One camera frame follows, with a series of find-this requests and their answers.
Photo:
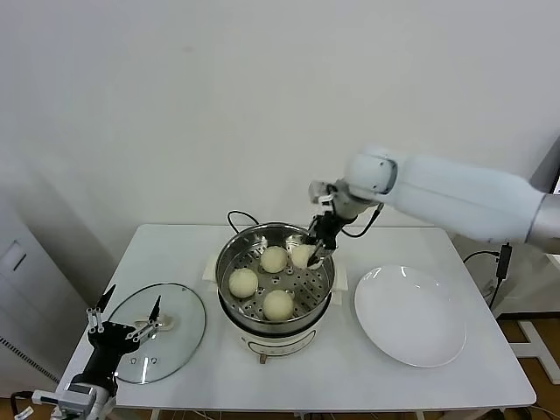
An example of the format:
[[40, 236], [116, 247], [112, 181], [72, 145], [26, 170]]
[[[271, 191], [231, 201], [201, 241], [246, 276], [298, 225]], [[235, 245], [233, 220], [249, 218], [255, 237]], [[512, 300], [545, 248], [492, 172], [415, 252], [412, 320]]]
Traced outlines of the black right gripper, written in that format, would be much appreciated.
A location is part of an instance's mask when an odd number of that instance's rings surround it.
[[336, 238], [346, 220], [334, 212], [325, 212], [314, 216], [307, 228], [307, 236], [304, 239], [306, 245], [313, 245], [307, 259], [307, 267], [320, 266], [328, 257], [327, 250], [335, 250]]

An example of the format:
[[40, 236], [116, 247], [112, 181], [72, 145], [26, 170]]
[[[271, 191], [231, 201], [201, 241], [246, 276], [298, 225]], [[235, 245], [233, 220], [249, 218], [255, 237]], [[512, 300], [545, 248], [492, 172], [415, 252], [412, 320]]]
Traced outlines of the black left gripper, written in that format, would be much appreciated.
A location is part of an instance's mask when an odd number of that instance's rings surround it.
[[125, 354], [136, 351], [134, 341], [146, 341], [158, 329], [161, 297], [158, 297], [143, 326], [102, 323], [102, 314], [111, 299], [115, 285], [101, 295], [94, 307], [87, 308], [88, 341], [93, 352], [82, 372], [84, 383], [102, 385], [114, 381], [115, 372]]

